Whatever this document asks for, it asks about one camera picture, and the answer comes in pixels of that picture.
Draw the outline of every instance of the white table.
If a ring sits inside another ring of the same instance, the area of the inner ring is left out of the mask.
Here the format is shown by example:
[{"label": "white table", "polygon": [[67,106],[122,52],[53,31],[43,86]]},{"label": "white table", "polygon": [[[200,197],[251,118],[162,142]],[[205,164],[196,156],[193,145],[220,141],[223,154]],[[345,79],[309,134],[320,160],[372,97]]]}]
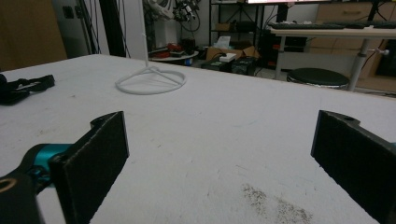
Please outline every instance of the white table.
[{"label": "white table", "polygon": [[395,39],[396,29],[374,29],[372,26],[364,29],[342,29],[342,30],[276,30],[271,29],[271,33],[281,36],[280,48],[276,62],[276,78],[279,77],[282,67],[283,54],[285,49],[286,36],[305,37],[337,37],[337,38],[360,38],[363,39],[361,50],[352,65],[351,76],[348,85],[349,91],[354,91],[358,82],[361,69],[364,65],[371,39]]},{"label": "white table", "polygon": [[[56,86],[0,106],[0,176],[40,143],[74,143],[89,122],[124,111],[131,156],[92,223],[376,223],[310,156],[320,109],[395,142],[396,101],[165,63],[177,91],[130,95],[114,82],[145,66],[92,55],[4,75],[53,74]],[[38,196],[64,223],[55,189]]]}]

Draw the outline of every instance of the white desk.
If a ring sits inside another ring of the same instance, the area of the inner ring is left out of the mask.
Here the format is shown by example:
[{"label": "white desk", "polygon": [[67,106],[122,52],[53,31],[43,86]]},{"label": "white desk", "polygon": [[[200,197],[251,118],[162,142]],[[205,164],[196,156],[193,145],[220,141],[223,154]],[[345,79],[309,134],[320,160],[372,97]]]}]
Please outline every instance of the white desk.
[{"label": "white desk", "polygon": [[342,30],[276,30],[271,29],[271,33],[281,36],[279,53],[276,63],[276,78],[279,77],[282,67],[282,60],[285,48],[286,36],[308,36],[308,37],[338,37],[338,38],[361,38],[363,43],[361,50],[355,58],[352,65],[350,82],[348,86],[349,91],[355,89],[358,82],[361,69],[364,65],[367,56],[368,44],[370,39],[395,39],[396,29],[374,29],[373,27],[366,27],[364,29],[342,29]]},{"label": "white desk", "polygon": [[[0,106],[0,175],[39,143],[74,143],[90,121],[124,111],[131,156],[92,223],[376,223],[310,156],[320,109],[395,142],[396,101],[165,63],[177,91],[129,95],[114,82],[143,61],[92,55],[4,75],[56,85]],[[54,189],[47,223],[64,223]]]}]

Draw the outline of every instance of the electronic equipment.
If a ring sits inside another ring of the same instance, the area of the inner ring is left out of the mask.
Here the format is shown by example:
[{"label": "electronic equipment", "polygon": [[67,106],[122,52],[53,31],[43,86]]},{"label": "electronic equipment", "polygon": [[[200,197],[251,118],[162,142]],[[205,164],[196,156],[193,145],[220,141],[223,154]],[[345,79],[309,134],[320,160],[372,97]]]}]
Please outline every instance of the electronic equipment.
[{"label": "electronic equipment", "polygon": [[152,10],[152,16],[160,21],[190,21],[195,19],[193,11],[199,10],[195,0],[144,0],[144,4]]},{"label": "electronic equipment", "polygon": [[342,30],[344,25],[338,24],[300,24],[300,23],[271,23],[276,30]]},{"label": "electronic equipment", "polygon": [[54,184],[68,224],[90,223],[127,158],[122,112],[91,121],[75,144],[40,144],[0,177],[0,223],[45,223],[36,195]]},{"label": "electronic equipment", "polygon": [[224,63],[230,63],[234,61],[236,58],[236,54],[234,53],[226,53],[225,56],[220,56],[219,61],[224,62]]},{"label": "electronic equipment", "polygon": [[362,29],[364,29],[364,25],[359,25],[359,24],[349,24],[349,25],[346,25],[346,27],[345,28],[347,28],[347,29],[356,29],[356,30],[362,30]]},{"label": "electronic equipment", "polygon": [[235,74],[254,76],[256,70],[256,58],[254,57],[241,57],[233,62],[231,71]]},{"label": "electronic equipment", "polygon": [[240,33],[255,32],[257,29],[254,21],[238,21],[235,25],[236,31]]},{"label": "electronic equipment", "polygon": [[181,39],[180,45],[188,55],[192,55],[195,52],[194,38],[183,38]]},{"label": "electronic equipment", "polygon": [[[306,37],[287,36],[285,41],[286,52],[304,52]],[[262,32],[259,39],[258,51],[261,55],[259,64],[262,67],[276,69],[277,54],[280,48],[280,36],[271,34],[269,30]]]},{"label": "electronic equipment", "polygon": [[228,72],[228,73],[231,73],[231,66],[232,63],[221,62],[219,60],[219,57],[201,64],[201,68],[203,69]]},{"label": "electronic equipment", "polygon": [[375,28],[375,29],[396,29],[396,23],[395,24],[374,25],[373,28]]}]

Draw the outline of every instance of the cable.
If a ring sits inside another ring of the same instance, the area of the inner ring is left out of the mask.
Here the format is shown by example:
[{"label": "cable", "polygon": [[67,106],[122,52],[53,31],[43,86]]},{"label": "cable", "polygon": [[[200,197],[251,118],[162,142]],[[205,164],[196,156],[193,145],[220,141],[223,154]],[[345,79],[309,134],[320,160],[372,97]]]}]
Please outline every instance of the cable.
[{"label": "cable", "polygon": [[92,34],[93,31],[91,29],[90,22],[88,20],[89,12],[88,12],[88,9],[87,9],[87,5],[86,5],[84,0],[78,0],[78,4],[79,4],[79,6],[81,8],[82,21],[84,22],[85,31],[86,31],[86,33],[88,35],[88,38],[89,38],[89,43],[87,43],[87,45],[88,45],[87,47],[89,49],[89,53],[90,54],[94,54],[94,53],[97,52],[97,48],[96,48],[96,45],[94,43],[94,38],[93,38],[93,34]]},{"label": "cable", "polygon": [[270,13],[270,16],[267,18],[267,20],[265,21],[265,23],[264,23],[264,27],[262,27],[262,29],[266,29],[266,27],[267,27],[267,25],[268,25],[268,22],[273,18],[272,17],[272,14],[274,13],[274,10],[275,10],[275,6],[273,6],[273,9],[271,10],[271,13]]},{"label": "cable", "polygon": [[190,29],[189,29],[189,28],[187,28],[187,27],[185,27],[185,26],[183,25],[182,21],[179,22],[180,25],[181,25],[181,27],[182,27],[183,29],[185,29],[186,31],[188,31],[188,32],[195,32],[195,31],[198,31],[198,29],[201,27],[201,18],[199,17],[198,13],[196,13],[196,10],[194,10],[194,12],[195,12],[196,17],[197,17],[197,20],[198,20],[198,26],[197,26],[197,28],[195,28],[195,29],[190,28]]},{"label": "cable", "polygon": [[335,38],[334,42],[332,43],[332,51],[334,50],[334,46],[337,43],[337,41],[339,40],[339,38]]},{"label": "cable", "polygon": [[[132,77],[137,77],[137,76],[141,76],[141,75],[145,75],[145,74],[153,74],[153,73],[156,75],[159,75],[161,77],[164,77],[166,79],[169,79],[169,80],[175,82],[177,85],[175,85],[174,87],[168,88],[166,90],[156,90],[156,91],[134,91],[134,90],[126,89],[123,86],[121,86],[122,82],[124,82]],[[164,74],[173,74],[177,77],[180,77],[181,81],[177,81],[176,79],[165,76]],[[175,90],[181,88],[184,84],[186,84],[186,82],[187,82],[186,76],[180,72],[171,71],[171,70],[160,70],[158,67],[151,66],[151,67],[145,67],[144,69],[137,71],[136,73],[133,73],[130,76],[122,77],[118,81],[116,81],[115,84],[116,84],[117,89],[119,89],[120,91],[126,92],[126,93],[136,94],[136,95],[153,95],[153,94],[160,94],[160,93],[165,93],[165,92],[169,92],[169,91],[175,91]]]},{"label": "cable", "polygon": [[277,14],[275,14],[274,16],[272,16],[271,18],[268,18],[267,19],[267,21],[265,22],[265,25],[264,25],[264,27],[266,27],[267,25],[268,25],[268,23],[269,23],[269,21],[271,20],[271,19],[273,19],[275,16],[277,16],[277,15],[280,15],[280,14],[283,14],[283,13],[285,13],[285,12],[287,12],[291,7],[288,7],[287,9],[285,9],[285,10],[283,10],[283,11],[281,11],[281,12],[279,12],[279,13],[277,13]]},{"label": "cable", "polygon": [[155,39],[155,29],[154,29],[154,18],[152,9],[150,7],[144,6],[144,22],[146,29],[146,41],[148,43],[148,51],[152,51],[154,48],[154,39]]},{"label": "cable", "polygon": [[[384,40],[381,41],[381,43],[378,46],[378,49],[381,47],[381,45],[384,43]],[[375,51],[366,59],[364,62],[364,65],[361,67],[361,70],[363,70],[364,66],[366,66],[367,62],[375,55]]]},{"label": "cable", "polygon": [[381,5],[378,5],[378,8],[376,9],[375,12],[376,12],[384,21],[387,21],[387,19],[386,19],[384,16],[382,16],[382,14],[379,12],[379,8],[382,7],[382,6],[384,6],[384,4],[385,4],[385,2],[381,3]]},{"label": "cable", "polygon": [[[139,7],[140,7],[140,10],[139,10],[140,18],[144,18],[143,17],[144,16],[143,6],[142,6],[142,2],[141,1],[139,1]],[[144,30],[143,32],[145,33],[146,28],[145,28],[144,20],[142,20],[142,27],[143,27],[143,30]],[[142,37],[143,37],[142,39],[143,39],[143,42],[144,42],[143,45],[145,46],[146,52],[148,52],[147,38],[146,38],[146,35],[144,33],[142,34]],[[130,93],[130,94],[151,95],[151,94],[160,94],[160,93],[165,93],[165,92],[169,92],[169,91],[174,91],[174,90],[177,90],[177,89],[181,88],[184,84],[186,84],[186,81],[187,81],[186,76],[184,74],[180,73],[180,72],[170,71],[170,70],[160,70],[157,67],[149,66],[149,56],[147,54],[146,54],[146,58],[145,58],[145,63],[146,63],[146,67],[145,68],[143,68],[143,69],[141,69],[141,70],[139,70],[139,71],[137,71],[137,72],[135,72],[135,73],[133,73],[133,74],[131,74],[129,76],[122,77],[118,81],[116,81],[115,82],[116,88],[119,89],[120,91],[123,91],[123,92],[126,92],[126,93]],[[167,88],[165,90],[155,90],[155,91],[134,91],[134,90],[126,89],[125,87],[123,87],[121,85],[122,82],[124,82],[124,81],[126,81],[126,80],[128,80],[128,79],[130,79],[132,77],[142,76],[142,75],[145,75],[145,74],[154,74],[154,75],[158,75],[158,76],[164,77],[164,78],[166,78],[168,80],[171,80],[171,81],[175,82],[176,85],[171,87],[171,88]],[[166,74],[175,75],[177,77],[180,77],[181,80],[179,81],[177,79],[174,79],[172,77],[167,76]]]},{"label": "cable", "polygon": [[194,36],[194,32],[193,32],[193,31],[191,31],[191,34],[192,34],[192,38],[195,39],[195,36]]},{"label": "cable", "polygon": [[309,41],[312,41],[312,40],[314,40],[314,39],[316,39],[316,38],[317,38],[317,37],[307,38],[306,41],[305,41],[305,43],[308,43]]},{"label": "cable", "polygon": [[95,48],[95,53],[102,53],[101,49],[100,49],[100,44],[99,44],[99,37],[95,32],[95,29],[93,28],[92,25],[92,1],[90,0],[90,14],[86,15],[89,19],[89,29],[91,30],[91,32],[93,33],[93,37],[96,41],[96,48]]},{"label": "cable", "polygon": [[96,36],[96,43],[99,45],[99,28],[98,28],[98,13],[97,13],[97,5],[96,5],[96,1],[94,2],[94,6],[95,6],[95,22],[96,22],[96,32],[97,32],[97,36]]},{"label": "cable", "polygon": [[261,67],[259,70],[257,70],[256,73],[254,73],[254,77],[256,77],[262,69],[263,69],[263,67]]},{"label": "cable", "polygon": [[366,91],[365,94],[372,94],[372,95],[379,95],[379,96],[388,96],[388,97],[393,97],[396,98],[396,93],[389,92],[389,91]]},{"label": "cable", "polygon": [[[120,20],[120,0],[119,0],[118,15],[119,15],[119,20]],[[129,52],[128,45],[126,44],[126,18],[125,18],[125,4],[124,4],[124,0],[122,0],[122,15],[123,15],[123,25],[124,25],[124,30],[123,30],[123,33],[122,33],[122,39],[123,39],[123,42],[124,42],[124,50],[128,53],[129,58],[131,58],[131,54]]]}]

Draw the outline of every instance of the stool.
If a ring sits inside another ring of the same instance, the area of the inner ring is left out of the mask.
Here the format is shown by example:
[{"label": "stool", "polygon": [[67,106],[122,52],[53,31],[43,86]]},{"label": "stool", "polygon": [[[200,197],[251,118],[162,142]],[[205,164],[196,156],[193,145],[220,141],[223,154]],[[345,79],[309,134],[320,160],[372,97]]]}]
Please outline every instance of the stool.
[{"label": "stool", "polygon": [[335,90],[346,90],[349,83],[347,77],[320,68],[298,68],[291,70],[288,73],[287,81]]}]

